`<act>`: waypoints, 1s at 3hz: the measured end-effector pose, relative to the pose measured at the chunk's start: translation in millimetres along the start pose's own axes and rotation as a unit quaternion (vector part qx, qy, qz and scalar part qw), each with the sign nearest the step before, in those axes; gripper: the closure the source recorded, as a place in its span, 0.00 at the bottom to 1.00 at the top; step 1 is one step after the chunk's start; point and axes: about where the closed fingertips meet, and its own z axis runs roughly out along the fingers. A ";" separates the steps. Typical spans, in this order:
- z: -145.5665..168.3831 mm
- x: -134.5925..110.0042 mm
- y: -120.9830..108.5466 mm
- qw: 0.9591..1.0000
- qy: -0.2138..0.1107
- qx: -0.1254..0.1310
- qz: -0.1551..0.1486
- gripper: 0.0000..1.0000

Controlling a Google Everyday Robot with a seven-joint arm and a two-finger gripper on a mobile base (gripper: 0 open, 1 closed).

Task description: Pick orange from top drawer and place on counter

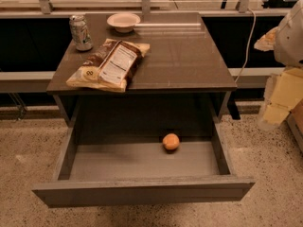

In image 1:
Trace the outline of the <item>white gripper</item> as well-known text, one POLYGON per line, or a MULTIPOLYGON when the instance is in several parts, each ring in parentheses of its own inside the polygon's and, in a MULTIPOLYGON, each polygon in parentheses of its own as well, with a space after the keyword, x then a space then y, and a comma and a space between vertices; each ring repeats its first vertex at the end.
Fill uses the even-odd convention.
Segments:
MULTIPOLYGON (((270 29, 254 44, 263 52, 274 49, 275 60, 285 66, 303 66, 303 0, 298 0, 278 27, 270 29)), ((258 127, 264 131, 278 128, 303 99, 303 70, 286 68, 271 75, 265 85, 264 102, 258 113, 258 127)))

